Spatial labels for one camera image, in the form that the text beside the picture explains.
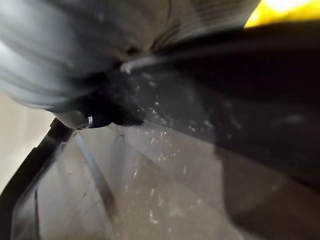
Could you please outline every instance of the gray fabric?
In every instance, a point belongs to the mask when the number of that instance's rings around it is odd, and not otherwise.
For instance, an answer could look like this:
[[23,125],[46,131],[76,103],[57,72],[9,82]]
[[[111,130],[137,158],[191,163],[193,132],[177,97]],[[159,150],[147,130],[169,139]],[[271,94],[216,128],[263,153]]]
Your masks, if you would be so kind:
[[51,109],[128,52],[243,26],[257,0],[0,0],[0,89]]

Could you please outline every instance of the yellow object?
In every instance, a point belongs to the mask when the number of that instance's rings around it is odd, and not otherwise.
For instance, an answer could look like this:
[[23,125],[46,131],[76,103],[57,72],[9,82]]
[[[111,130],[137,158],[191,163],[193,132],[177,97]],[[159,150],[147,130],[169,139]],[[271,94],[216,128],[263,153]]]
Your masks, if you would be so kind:
[[316,19],[320,20],[320,0],[262,0],[244,27]]

